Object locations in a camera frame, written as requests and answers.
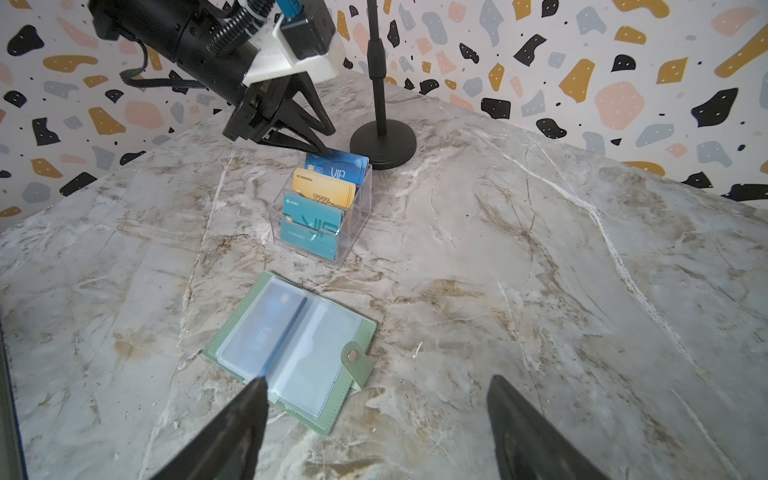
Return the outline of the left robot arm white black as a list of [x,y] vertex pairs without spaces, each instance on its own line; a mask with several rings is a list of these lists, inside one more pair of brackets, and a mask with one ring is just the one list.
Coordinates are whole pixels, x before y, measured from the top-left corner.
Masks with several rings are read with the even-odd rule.
[[156,51],[188,79],[121,72],[135,88],[207,88],[233,107],[228,139],[325,155],[336,129],[316,86],[339,75],[344,47],[322,1],[91,1],[97,36]]

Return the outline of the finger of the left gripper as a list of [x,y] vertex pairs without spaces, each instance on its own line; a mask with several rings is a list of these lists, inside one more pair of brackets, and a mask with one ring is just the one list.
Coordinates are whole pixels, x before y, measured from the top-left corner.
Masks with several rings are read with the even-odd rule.
[[328,147],[319,139],[317,135],[314,134],[312,130],[309,131],[309,135],[304,135],[301,132],[285,133],[281,129],[273,129],[262,139],[258,140],[257,143],[275,148],[296,150],[318,156],[326,155],[329,153]]
[[287,95],[288,99],[298,107],[299,117],[308,127],[325,136],[336,132],[307,72],[296,73],[290,77]]

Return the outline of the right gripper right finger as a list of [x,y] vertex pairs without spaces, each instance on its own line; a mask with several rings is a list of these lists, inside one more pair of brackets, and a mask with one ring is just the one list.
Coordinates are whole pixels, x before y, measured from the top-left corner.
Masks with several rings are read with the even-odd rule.
[[503,376],[492,377],[487,407],[502,479],[604,479]]

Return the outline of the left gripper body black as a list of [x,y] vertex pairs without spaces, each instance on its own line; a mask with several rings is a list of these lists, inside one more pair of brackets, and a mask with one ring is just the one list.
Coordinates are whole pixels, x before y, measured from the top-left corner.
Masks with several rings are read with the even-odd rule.
[[288,99],[289,80],[290,77],[280,77],[251,84],[230,116],[223,135],[232,141],[242,138],[255,143],[273,129],[309,135],[311,129]]

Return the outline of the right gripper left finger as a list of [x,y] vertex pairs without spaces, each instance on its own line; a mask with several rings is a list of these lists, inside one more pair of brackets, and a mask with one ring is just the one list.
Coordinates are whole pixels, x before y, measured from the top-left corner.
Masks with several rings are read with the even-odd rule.
[[266,379],[255,378],[154,478],[253,479],[268,408]]

